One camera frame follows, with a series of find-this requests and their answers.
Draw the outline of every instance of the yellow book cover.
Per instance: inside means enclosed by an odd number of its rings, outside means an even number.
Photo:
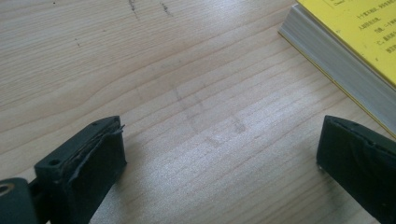
[[[396,88],[396,0],[297,0]]]

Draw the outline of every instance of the wooden table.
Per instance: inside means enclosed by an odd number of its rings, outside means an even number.
[[[375,223],[316,166],[325,115],[389,137],[277,32],[293,0],[0,2],[0,178],[120,115],[92,223]]]

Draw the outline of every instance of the book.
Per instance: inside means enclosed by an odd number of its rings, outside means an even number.
[[[396,137],[396,0],[298,0],[279,32]]]

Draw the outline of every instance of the black object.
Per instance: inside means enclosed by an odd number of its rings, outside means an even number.
[[[120,117],[88,125],[35,165],[0,181],[0,223],[86,224],[126,166]]]
[[[381,223],[396,223],[396,143],[358,123],[326,116],[318,165]]]

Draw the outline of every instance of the black plastic part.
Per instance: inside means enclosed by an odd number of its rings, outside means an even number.
[[[121,133],[120,117],[97,120],[35,165],[52,224],[89,223],[126,165]]]
[[[396,143],[358,123],[326,116],[318,165],[381,223],[396,223]]]
[[[10,178],[0,181],[0,223],[39,224],[25,179]]]

